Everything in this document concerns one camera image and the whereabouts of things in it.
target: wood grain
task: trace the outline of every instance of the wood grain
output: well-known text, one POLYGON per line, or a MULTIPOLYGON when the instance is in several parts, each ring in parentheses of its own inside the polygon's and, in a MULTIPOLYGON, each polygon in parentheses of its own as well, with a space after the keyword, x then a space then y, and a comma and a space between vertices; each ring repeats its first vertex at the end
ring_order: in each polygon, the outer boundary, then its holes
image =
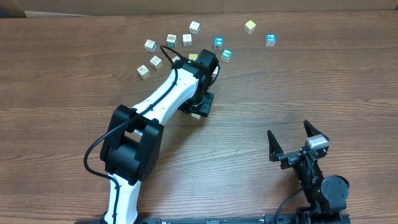
MULTIPOLYGON (((175 113, 167 123, 141 188, 143 216, 274 213, 299 184, 268 161, 266 131, 293 151, 308 119, 331 139, 324 175, 350 181, 352 222, 397 223, 397 24, 394 11, 0 20, 0 223, 73 223, 106 211, 109 182, 84 169, 83 155, 118 105, 165 80, 166 61, 145 80, 136 68, 153 57, 146 39, 160 45, 167 34, 185 56, 222 36, 233 56, 210 88, 210 116, 175 113), (201 33, 182 47, 192 20, 201 33), (266 33, 277 35, 275 47, 265 48, 266 33)), ((90 165, 103 170, 99 152, 90 165)), ((300 195, 283 212, 302 205, 300 195)))

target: cube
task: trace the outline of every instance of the cube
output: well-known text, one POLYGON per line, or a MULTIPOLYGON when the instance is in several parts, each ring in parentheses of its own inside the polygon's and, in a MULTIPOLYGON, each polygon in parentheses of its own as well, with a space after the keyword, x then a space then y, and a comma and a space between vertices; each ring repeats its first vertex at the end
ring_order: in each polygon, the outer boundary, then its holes
POLYGON ((198 58, 198 54, 189 54, 189 60, 196 60, 198 58))
POLYGON ((156 55, 150 60, 150 65, 156 69, 159 69, 162 64, 162 59, 158 58, 156 55))
POLYGON ((248 34, 253 33, 253 31, 256 29, 256 24, 253 21, 248 21, 244 25, 244 31, 246 31, 248 34))
POLYGON ((147 39, 147 42, 145 42, 144 46, 145 50, 149 52, 155 52, 156 50, 156 42, 154 42, 153 40, 147 39))
POLYGON ((211 74, 211 78, 212 79, 215 78, 217 76, 217 73, 218 73, 218 66, 216 67, 216 69, 214 69, 213 74, 211 74))
POLYGON ((232 56, 232 51, 225 49, 223 51, 223 54, 221 54, 221 60, 223 60, 224 62, 229 62, 231 56, 232 56))
POLYGON ((149 70, 145 65, 141 65, 139 68, 137 68, 137 71, 141 78, 146 78, 149 76, 149 70))
POLYGON ((192 116, 192 118, 200 119, 200 115, 199 114, 191 113, 191 116, 192 116))
POLYGON ((169 35, 167 36, 167 40, 166 40, 167 46, 169 46, 169 47, 175 47, 175 41, 176 41, 176 40, 177 40, 177 36, 176 36, 176 35, 169 34, 169 35))
POLYGON ((266 47, 273 47, 276 43, 275 34, 267 34, 266 47))
POLYGON ((180 58, 178 56, 175 56, 172 61, 175 62, 176 60, 180 60, 180 58))
POLYGON ((224 39, 222 37, 215 37, 214 38, 214 49, 222 49, 223 48, 224 39))
POLYGON ((182 45, 183 46, 192 46, 192 35, 191 34, 183 34, 182 35, 182 45))
POLYGON ((189 32, 192 34, 199 34, 200 30, 200 23, 192 21, 191 25, 189 26, 189 32))

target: cyan cube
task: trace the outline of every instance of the cyan cube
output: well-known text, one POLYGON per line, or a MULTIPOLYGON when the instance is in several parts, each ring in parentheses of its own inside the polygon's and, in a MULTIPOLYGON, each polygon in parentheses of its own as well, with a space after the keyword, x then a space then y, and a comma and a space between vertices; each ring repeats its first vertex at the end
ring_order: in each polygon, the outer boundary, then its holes
POLYGON ((223 54, 221 54, 221 60, 223 60, 224 62, 229 62, 231 56, 232 56, 232 51, 225 49, 223 51, 223 54))
POLYGON ((267 34, 266 38, 266 47, 273 47, 276 43, 275 34, 267 34))
POLYGON ((222 37, 214 38, 214 49, 222 49, 223 48, 224 39, 222 37))

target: black cable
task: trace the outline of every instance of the black cable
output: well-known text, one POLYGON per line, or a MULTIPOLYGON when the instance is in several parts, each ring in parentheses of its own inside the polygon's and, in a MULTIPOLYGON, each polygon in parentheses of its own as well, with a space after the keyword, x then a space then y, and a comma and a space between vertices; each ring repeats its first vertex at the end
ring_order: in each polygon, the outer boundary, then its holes
POLYGON ((287 201, 289 201, 290 199, 292 199, 294 196, 296 196, 298 193, 300 193, 303 190, 303 188, 300 188, 298 190, 296 190, 294 193, 292 193, 289 197, 287 197, 287 199, 285 199, 281 205, 279 206, 278 210, 275 213, 275 217, 274 217, 274 224, 277 224, 278 222, 278 215, 279 212, 282 210, 282 207, 287 203, 287 201))
POLYGON ((305 154, 305 160, 307 161, 308 169, 310 170, 310 177, 311 177, 310 184, 312 184, 312 182, 313 182, 313 172, 312 172, 312 169, 311 169, 309 156, 310 156, 310 154, 308 154, 308 153, 305 154))
POLYGON ((218 64, 217 67, 218 67, 218 71, 217 71, 216 77, 214 77, 214 78, 211 80, 211 83, 210 83, 209 87, 210 87, 212 84, 214 84, 214 82, 216 81, 216 79, 217 79, 217 77, 218 77, 218 74, 220 73, 220 65, 218 64))
POLYGON ((167 96, 167 94, 169 94, 169 93, 172 91, 173 87, 177 84, 177 80, 178 80, 178 70, 177 70, 177 68, 175 67, 175 64, 173 63, 173 61, 171 60, 171 58, 169 57, 169 55, 167 55, 167 53, 164 51, 163 47, 166 48, 166 49, 168 49, 168 50, 170 50, 170 51, 172 51, 173 53, 177 54, 177 55, 180 56, 181 58, 182 58, 182 56, 181 56, 178 52, 176 52, 175 50, 171 49, 170 47, 166 47, 166 46, 163 46, 163 45, 160 46, 160 49, 162 50, 163 54, 164 54, 164 55, 167 57, 167 59, 171 62, 172 68, 174 68, 174 70, 175 70, 174 81, 173 81, 173 83, 171 84, 171 86, 169 87, 169 89, 167 89, 166 92, 163 93, 163 95, 159 97, 159 99, 157 99, 155 102, 153 102, 151 105, 149 105, 148 108, 146 108, 143 112, 137 114, 137 115, 136 115, 135 117, 133 117, 132 119, 128 119, 127 121, 121 123, 119 126, 113 128, 112 130, 109 130, 107 133, 105 133, 105 134, 103 134, 101 137, 99 137, 99 138, 87 149, 86 154, 85 154, 85 157, 84 157, 84 159, 83 159, 83 163, 84 163, 85 168, 86 168, 86 170, 87 170, 88 172, 90 172, 90 173, 92 173, 92 174, 94 174, 94 175, 97 175, 97 176, 99 176, 99 177, 103 177, 103 178, 112 180, 112 181, 114 182, 114 184, 116 185, 116 187, 115 187, 115 189, 116 189, 116 197, 115 197, 115 200, 114 200, 113 215, 112 215, 112 217, 113 217, 113 224, 116 224, 116 215, 117 215, 116 210, 117 210, 117 208, 118 208, 119 191, 120 191, 119 182, 118 182, 118 180, 116 180, 116 179, 113 178, 113 177, 110 177, 110 176, 108 176, 108 175, 106 175, 106 174, 102 174, 102 173, 100 173, 100 172, 97 172, 97 171, 91 169, 91 168, 88 166, 88 163, 87 163, 88 156, 90 155, 90 153, 92 152, 92 150, 95 148, 95 146, 97 146, 101 141, 103 141, 103 140, 104 140, 106 137, 108 137, 110 134, 114 133, 115 131, 117 131, 117 130, 119 130, 119 129, 122 129, 122 128, 123 128, 123 129, 126 129, 126 128, 130 127, 130 126, 133 124, 133 122, 135 122, 135 120, 137 120, 138 118, 140 118, 142 115, 146 114, 148 111, 152 110, 160 101, 163 100, 163 98, 165 98, 165 97, 167 96))

